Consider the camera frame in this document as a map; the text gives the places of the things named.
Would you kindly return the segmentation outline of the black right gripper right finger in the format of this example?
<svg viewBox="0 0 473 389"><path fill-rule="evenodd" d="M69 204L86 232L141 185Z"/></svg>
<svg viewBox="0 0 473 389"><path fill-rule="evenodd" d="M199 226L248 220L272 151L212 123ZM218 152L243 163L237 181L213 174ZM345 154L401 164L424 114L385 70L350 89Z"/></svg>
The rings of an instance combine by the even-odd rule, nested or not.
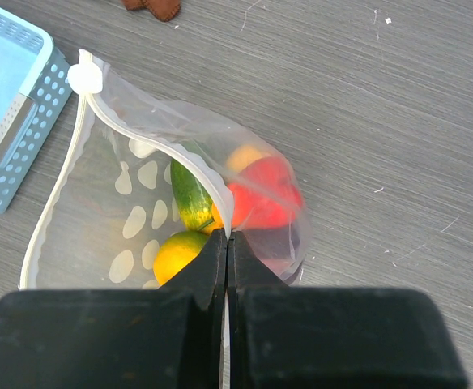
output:
<svg viewBox="0 0 473 389"><path fill-rule="evenodd" d="M405 288L290 287L228 243L233 388L466 388L445 320Z"/></svg>

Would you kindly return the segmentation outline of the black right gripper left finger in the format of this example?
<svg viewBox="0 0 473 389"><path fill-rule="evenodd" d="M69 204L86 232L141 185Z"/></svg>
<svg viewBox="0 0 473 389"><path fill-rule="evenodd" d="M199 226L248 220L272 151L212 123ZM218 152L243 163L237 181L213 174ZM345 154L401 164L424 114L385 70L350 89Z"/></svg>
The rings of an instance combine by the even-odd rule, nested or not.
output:
<svg viewBox="0 0 473 389"><path fill-rule="evenodd" d="M159 289L34 289L0 300L0 388L218 388L228 241Z"/></svg>

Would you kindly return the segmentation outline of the green yellow mango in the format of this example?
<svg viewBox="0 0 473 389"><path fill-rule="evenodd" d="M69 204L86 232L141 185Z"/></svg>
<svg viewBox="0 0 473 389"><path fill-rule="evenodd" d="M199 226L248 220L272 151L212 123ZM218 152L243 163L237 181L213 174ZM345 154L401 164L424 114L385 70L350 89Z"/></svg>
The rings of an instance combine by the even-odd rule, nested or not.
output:
<svg viewBox="0 0 473 389"><path fill-rule="evenodd" d="M179 161L171 159L170 178L179 217L190 231L210 235L224 224L213 214L214 203L200 181Z"/></svg>

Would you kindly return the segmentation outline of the red bell pepper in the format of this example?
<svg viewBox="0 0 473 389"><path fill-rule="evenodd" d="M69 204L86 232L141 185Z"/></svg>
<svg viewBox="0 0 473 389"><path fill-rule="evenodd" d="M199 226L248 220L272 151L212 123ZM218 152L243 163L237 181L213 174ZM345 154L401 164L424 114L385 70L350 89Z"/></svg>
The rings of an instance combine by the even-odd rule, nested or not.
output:
<svg viewBox="0 0 473 389"><path fill-rule="evenodd" d="M304 206L294 173L282 156L268 156L246 167L239 177L246 183L228 185L234 199L232 227L276 229L296 219L296 210Z"/></svg>

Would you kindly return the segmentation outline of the clear zip top bag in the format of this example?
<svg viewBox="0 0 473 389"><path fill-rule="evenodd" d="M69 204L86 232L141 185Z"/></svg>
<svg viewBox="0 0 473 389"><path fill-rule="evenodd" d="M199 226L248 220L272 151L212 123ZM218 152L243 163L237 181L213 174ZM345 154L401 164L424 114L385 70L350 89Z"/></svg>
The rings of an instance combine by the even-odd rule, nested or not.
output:
<svg viewBox="0 0 473 389"><path fill-rule="evenodd" d="M234 199L228 185L246 183L225 162L242 145L282 156L251 130L180 100L159 100L81 49L68 72L78 95L75 128L49 200L23 260L24 289L153 288L155 256L179 217L171 159L204 186L225 234ZM311 238L305 207L287 224L300 238L301 264Z"/></svg>

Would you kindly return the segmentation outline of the yellow peach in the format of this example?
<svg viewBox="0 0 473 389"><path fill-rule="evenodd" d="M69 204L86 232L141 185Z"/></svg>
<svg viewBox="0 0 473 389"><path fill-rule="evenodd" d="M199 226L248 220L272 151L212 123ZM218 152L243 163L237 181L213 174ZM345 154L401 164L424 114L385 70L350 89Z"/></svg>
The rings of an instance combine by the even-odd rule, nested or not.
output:
<svg viewBox="0 0 473 389"><path fill-rule="evenodd" d="M242 145L235 149L225 162L225 166L239 173L257 160L271 156L267 151L259 150L252 145Z"/></svg>

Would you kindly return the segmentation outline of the light blue plastic basket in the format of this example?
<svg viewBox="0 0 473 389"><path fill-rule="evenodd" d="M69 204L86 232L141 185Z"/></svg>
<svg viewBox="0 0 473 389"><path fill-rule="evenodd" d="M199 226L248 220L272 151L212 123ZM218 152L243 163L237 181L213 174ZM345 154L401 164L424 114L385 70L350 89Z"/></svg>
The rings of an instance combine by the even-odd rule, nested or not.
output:
<svg viewBox="0 0 473 389"><path fill-rule="evenodd" d="M70 97L69 68L46 31L0 7L0 214Z"/></svg>

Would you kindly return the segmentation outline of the brown cloth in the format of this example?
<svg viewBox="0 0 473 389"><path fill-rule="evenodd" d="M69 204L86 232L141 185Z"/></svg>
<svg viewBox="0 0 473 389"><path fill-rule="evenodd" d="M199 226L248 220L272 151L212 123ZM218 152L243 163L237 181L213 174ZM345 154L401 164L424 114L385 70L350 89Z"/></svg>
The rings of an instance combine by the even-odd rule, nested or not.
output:
<svg viewBox="0 0 473 389"><path fill-rule="evenodd" d="M174 19L181 10L181 0L122 0L128 11L148 10L161 22Z"/></svg>

